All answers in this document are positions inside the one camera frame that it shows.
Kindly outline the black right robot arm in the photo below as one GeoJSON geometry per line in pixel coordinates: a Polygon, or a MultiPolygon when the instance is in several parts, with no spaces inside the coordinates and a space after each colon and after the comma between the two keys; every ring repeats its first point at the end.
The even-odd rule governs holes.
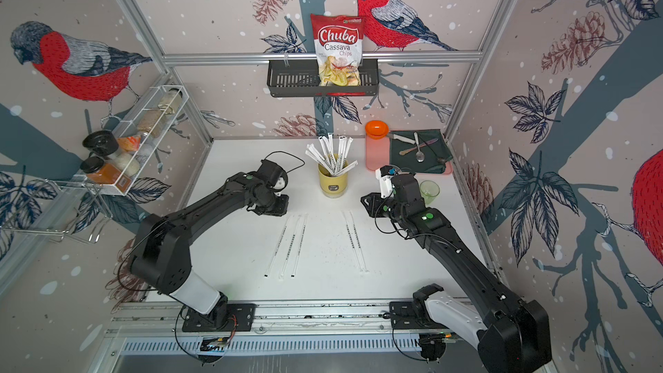
{"type": "Polygon", "coordinates": [[[470,299],[467,307],[442,286],[430,284],[413,294],[410,321],[425,329],[450,328],[478,352],[489,372],[535,372],[552,361],[547,311],[527,302],[498,280],[467,248],[450,219],[428,207],[412,174],[376,171],[377,193],[361,202],[370,217],[387,218],[436,258],[470,299]]]}

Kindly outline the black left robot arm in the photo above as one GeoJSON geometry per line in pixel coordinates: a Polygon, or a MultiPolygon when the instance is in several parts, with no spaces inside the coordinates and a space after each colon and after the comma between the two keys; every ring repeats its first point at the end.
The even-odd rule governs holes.
{"type": "Polygon", "coordinates": [[[191,247],[241,209],[258,216],[284,216],[289,198],[282,191],[287,186],[288,173],[263,159],[256,171],[234,174],[220,188],[178,212],[150,214],[139,226],[126,268],[155,292],[185,307],[185,332],[240,329],[233,322],[228,297],[194,271],[191,247]]]}

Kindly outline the straw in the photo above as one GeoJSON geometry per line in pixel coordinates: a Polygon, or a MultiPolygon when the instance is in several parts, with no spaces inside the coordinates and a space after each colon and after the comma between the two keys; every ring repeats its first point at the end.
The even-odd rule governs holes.
{"type": "Polygon", "coordinates": [[[353,236],[352,236],[352,233],[350,232],[350,226],[349,226],[348,219],[347,219],[347,217],[345,216],[345,212],[341,212],[341,214],[342,214],[342,217],[343,217],[344,222],[345,222],[345,229],[346,229],[346,232],[347,232],[348,238],[350,239],[350,246],[352,247],[353,253],[354,253],[354,255],[355,255],[355,259],[356,259],[356,261],[357,261],[357,267],[358,267],[358,269],[359,269],[359,272],[360,272],[360,273],[363,273],[363,272],[364,272],[364,268],[363,268],[363,266],[362,266],[362,264],[361,264],[361,261],[360,261],[360,258],[359,258],[359,254],[358,254],[358,251],[357,251],[357,248],[356,248],[355,242],[354,242],[354,238],[353,238],[353,236]]]}
{"type": "Polygon", "coordinates": [[[270,274],[270,272],[271,272],[271,269],[273,268],[274,262],[275,262],[275,260],[276,260],[276,257],[277,257],[277,255],[278,255],[278,253],[279,253],[279,249],[281,248],[281,243],[283,242],[283,238],[285,238],[285,234],[286,234],[286,231],[287,231],[287,229],[288,229],[288,225],[289,225],[289,222],[290,222],[290,219],[291,219],[291,218],[292,218],[292,217],[288,217],[288,218],[287,218],[287,220],[285,221],[285,223],[284,223],[284,225],[283,225],[283,228],[281,229],[281,233],[280,233],[279,238],[278,238],[278,240],[277,240],[277,242],[276,242],[276,246],[275,246],[275,248],[274,248],[273,254],[271,255],[271,258],[270,258],[270,260],[269,260],[268,267],[267,267],[267,269],[266,269],[266,271],[265,271],[265,273],[264,273],[264,277],[265,277],[265,278],[268,278],[268,277],[269,277],[269,274],[270,274]]]}
{"type": "Polygon", "coordinates": [[[362,264],[363,271],[364,272],[369,272],[367,264],[366,264],[366,260],[365,260],[365,257],[364,257],[364,251],[363,251],[361,241],[360,241],[360,238],[359,238],[359,234],[358,234],[358,231],[357,231],[357,226],[356,226],[356,222],[355,222],[355,219],[354,219],[354,215],[353,215],[352,211],[350,211],[349,214],[350,214],[350,222],[352,223],[352,231],[353,231],[355,239],[357,241],[357,250],[358,250],[359,260],[362,264]]]}
{"type": "Polygon", "coordinates": [[[305,238],[306,229],[307,229],[308,216],[309,216],[308,213],[306,213],[303,216],[302,227],[301,227],[301,230],[300,230],[299,244],[298,244],[297,253],[296,253],[296,257],[295,257],[295,265],[294,265],[292,273],[291,273],[291,278],[295,278],[296,275],[297,275],[297,270],[298,270],[298,267],[299,267],[301,251],[303,249],[303,243],[304,243],[304,238],[305,238]]]}
{"type": "Polygon", "coordinates": [[[279,279],[280,280],[282,280],[285,277],[285,272],[286,272],[286,269],[288,267],[288,262],[289,262],[292,250],[294,248],[295,238],[297,237],[298,226],[300,224],[300,221],[301,221],[302,217],[303,217],[303,215],[300,214],[297,217],[296,221],[295,221],[295,229],[293,230],[293,234],[292,234],[290,242],[288,244],[286,258],[285,258],[285,261],[283,263],[283,266],[281,267],[281,271],[280,271],[280,274],[279,274],[279,279]]]}

